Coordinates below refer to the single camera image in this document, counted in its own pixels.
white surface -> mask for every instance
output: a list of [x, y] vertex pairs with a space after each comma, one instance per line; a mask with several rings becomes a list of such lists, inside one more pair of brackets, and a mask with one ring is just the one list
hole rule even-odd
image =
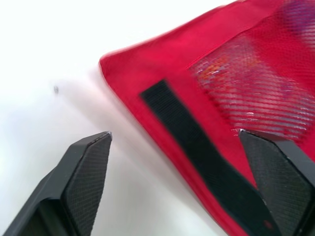
[[98, 60], [229, 2], [0, 2], [0, 234], [71, 143], [110, 130], [94, 236], [225, 235], [102, 81]]

small screw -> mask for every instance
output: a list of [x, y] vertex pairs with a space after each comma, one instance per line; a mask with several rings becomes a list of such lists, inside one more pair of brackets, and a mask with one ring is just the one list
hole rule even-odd
[[59, 93], [59, 88], [57, 86], [54, 86], [54, 92], [55, 92], [55, 94]]

red fabric bag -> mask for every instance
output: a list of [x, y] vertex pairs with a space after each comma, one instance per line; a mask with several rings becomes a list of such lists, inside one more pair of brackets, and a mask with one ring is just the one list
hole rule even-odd
[[314, 45], [313, 0], [245, 0], [100, 66], [229, 235], [279, 236], [237, 134], [274, 133], [315, 160]]

red fabric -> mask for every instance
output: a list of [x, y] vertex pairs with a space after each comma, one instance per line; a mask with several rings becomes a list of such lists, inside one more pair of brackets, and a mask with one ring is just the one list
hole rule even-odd
[[[308, 90], [309, 100], [314, 95], [313, 52], [299, 36], [287, 29], [285, 17], [282, 16], [286, 11], [281, 10], [283, 4], [283, 0], [238, 1], [207, 12], [166, 35], [128, 50], [104, 56], [100, 60], [102, 73], [109, 86], [174, 163], [213, 218], [232, 236], [247, 234], [222, 209], [176, 141], [139, 94], [165, 79], [222, 156], [253, 185], [255, 182], [245, 153], [239, 138], [235, 135], [238, 128], [254, 127], [268, 131], [266, 127], [270, 126], [272, 132], [281, 130], [284, 135], [295, 138], [302, 149], [314, 158], [315, 151], [311, 148], [315, 138], [312, 133], [313, 111], [305, 112], [306, 118], [297, 115], [299, 120], [306, 121], [304, 130], [303, 124], [291, 120], [291, 114], [295, 113], [296, 109], [294, 104], [292, 106], [285, 104], [289, 111], [282, 111], [281, 101], [280, 105], [271, 107], [275, 101], [281, 99], [292, 101], [298, 106], [300, 101], [296, 100], [295, 94], [303, 94], [304, 89]], [[230, 68], [229, 72], [223, 69], [216, 76], [216, 82], [210, 81], [214, 83], [216, 89], [207, 88], [205, 80], [209, 82], [209, 74], [217, 73], [215, 70], [223, 67], [227, 61], [237, 60], [239, 55], [235, 48], [244, 42], [250, 43], [250, 48], [254, 48], [253, 52], [247, 47], [243, 55], [248, 57], [241, 60], [244, 63], [235, 64], [233, 73]], [[203, 61], [212, 62], [212, 65], [207, 67], [208, 74], [198, 73]], [[244, 66], [253, 67], [255, 70], [246, 71], [240, 87], [236, 87], [234, 83], [229, 84], [229, 80], [237, 78], [238, 71], [243, 70]], [[263, 102], [267, 108], [257, 105], [262, 99], [260, 95], [250, 95], [251, 89], [260, 91], [262, 87], [252, 86], [246, 90], [244, 86], [255, 76], [259, 76], [261, 71], [264, 71], [265, 76], [262, 83], [267, 85], [273, 83], [274, 93], [277, 95], [269, 97], [273, 99], [272, 102], [268, 102], [268, 97], [264, 97]], [[283, 92], [287, 89], [278, 89], [281, 88], [283, 81], [287, 84], [292, 83], [292, 86], [298, 84], [298, 88], [294, 90], [295, 94], [290, 93], [288, 98], [287, 93]], [[249, 94], [248, 99], [244, 97], [246, 93]], [[231, 95], [234, 99], [241, 96], [241, 103], [233, 106], [229, 104], [228, 98]], [[307, 102], [306, 107], [313, 105], [312, 102], [310, 104]], [[233, 110], [234, 106], [244, 109], [245, 113], [236, 113]], [[270, 117], [263, 122], [258, 119], [246, 120], [246, 114], [252, 115], [248, 112], [252, 109], [259, 117], [269, 115]], [[285, 125], [279, 123], [281, 119], [285, 119]]]

black velcro strap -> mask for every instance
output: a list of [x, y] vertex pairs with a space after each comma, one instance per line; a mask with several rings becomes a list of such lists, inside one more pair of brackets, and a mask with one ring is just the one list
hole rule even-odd
[[217, 151], [165, 81], [141, 94], [221, 206], [251, 236], [281, 236], [260, 194]]

